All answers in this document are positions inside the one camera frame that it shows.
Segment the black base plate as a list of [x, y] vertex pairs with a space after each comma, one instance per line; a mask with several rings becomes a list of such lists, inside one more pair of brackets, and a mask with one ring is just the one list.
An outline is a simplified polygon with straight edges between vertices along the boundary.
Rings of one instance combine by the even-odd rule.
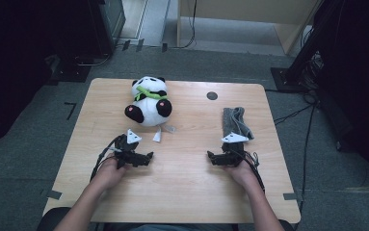
[[51, 82], [80, 82], [84, 83], [89, 75], [89, 65], [78, 64], [74, 58], [54, 57], [51, 65]]

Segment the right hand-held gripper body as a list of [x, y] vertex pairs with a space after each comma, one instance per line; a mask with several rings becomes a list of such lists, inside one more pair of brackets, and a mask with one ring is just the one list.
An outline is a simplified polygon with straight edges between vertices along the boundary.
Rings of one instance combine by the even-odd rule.
[[225, 166], [237, 167], [242, 161], [246, 161], [251, 165], [251, 162], [247, 160], [247, 152], [244, 149], [244, 142], [248, 140], [247, 137], [233, 132], [222, 138], [223, 163]]

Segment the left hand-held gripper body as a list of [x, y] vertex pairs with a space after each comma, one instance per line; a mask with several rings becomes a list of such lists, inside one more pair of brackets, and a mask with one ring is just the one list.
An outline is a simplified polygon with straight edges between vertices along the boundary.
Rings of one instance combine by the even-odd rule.
[[128, 129], [126, 134], [121, 134], [116, 138], [115, 157], [118, 159], [117, 169], [120, 169], [125, 164], [138, 167], [142, 163], [141, 157], [135, 152], [141, 139], [131, 129]]

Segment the black metal stand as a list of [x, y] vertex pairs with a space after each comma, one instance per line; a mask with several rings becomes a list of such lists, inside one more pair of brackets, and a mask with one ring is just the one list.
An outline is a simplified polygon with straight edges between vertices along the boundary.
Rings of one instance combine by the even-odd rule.
[[315, 27], [295, 61], [288, 68], [271, 68], [277, 91], [308, 91], [308, 87], [303, 85], [303, 70], [317, 51], [321, 36], [325, 34], [327, 28], [331, 25], [333, 15], [337, 13], [338, 8], [343, 6], [344, 3], [345, 0], [327, 0], [326, 4], [322, 4], [320, 7], [321, 15], [316, 16]]

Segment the dark equipment cabinet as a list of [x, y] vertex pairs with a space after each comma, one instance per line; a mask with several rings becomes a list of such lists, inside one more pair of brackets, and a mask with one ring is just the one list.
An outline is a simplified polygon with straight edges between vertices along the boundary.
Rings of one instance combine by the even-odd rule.
[[125, 23], [121, 0], [90, 0], [99, 54], [112, 55]]

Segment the grey towel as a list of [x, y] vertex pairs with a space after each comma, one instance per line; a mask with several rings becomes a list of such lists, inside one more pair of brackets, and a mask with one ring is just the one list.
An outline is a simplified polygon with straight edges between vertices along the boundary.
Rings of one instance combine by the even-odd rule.
[[249, 141], [254, 139], [252, 130], [244, 121], [243, 107], [224, 108], [223, 111], [223, 133], [228, 136], [231, 133], [247, 138]]

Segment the person's left hand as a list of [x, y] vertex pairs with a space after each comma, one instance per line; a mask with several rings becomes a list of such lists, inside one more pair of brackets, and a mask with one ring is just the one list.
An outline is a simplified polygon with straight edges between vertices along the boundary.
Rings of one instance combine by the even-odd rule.
[[127, 166], [118, 167], [118, 160], [115, 158], [107, 158], [100, 166], [96, 175], [91, 181], [91, 185], [98, 192], [104, 191], [116, 186], [125, 172], [129, 169]]

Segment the panda plush toy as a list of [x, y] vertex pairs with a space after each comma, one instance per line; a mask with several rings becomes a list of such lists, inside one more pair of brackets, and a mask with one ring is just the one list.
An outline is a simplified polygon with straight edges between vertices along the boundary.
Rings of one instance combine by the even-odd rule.
[[161, 140], [161, 125], [166, 123], [172, 112], [172, 103], [168, 98], [168, 87], [162, 77], [145, 76], [132, 83], [133, 102], [124, 114], [144, 127], [157, 126], [153, 140]]

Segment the person's right hand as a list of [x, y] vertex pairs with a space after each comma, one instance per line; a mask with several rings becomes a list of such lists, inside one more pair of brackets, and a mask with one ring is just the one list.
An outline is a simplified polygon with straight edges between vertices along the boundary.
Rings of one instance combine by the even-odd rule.
[[237, 167], [224, 167], [224, 170], [245, 190], [261, 189], [255, 174], [246, 161], [242, 161]]

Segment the black angled floor tape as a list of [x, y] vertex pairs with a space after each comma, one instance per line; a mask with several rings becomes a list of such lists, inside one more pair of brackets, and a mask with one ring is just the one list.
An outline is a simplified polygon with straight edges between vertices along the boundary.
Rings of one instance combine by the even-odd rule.
[[70, 111], [69, 111], [69, 113], [66, 117], [66, 120], [70, 120], [70, 118], [72, 117], [72, 115], [74, 113], [74, 110], [77, 106], [77, 103], [75, 103], [75, 102], [65, 102], [64, 104], [71, 107], [71, 109], [70, 109]]

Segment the light wooden cabinet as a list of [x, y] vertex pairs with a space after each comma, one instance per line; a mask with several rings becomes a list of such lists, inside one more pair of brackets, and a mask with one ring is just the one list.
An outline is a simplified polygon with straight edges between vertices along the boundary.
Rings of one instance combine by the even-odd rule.
[[181, 17], [273, 23], [283, 52], [289, 55], [324, 0], [177, 0], [177, 39]]

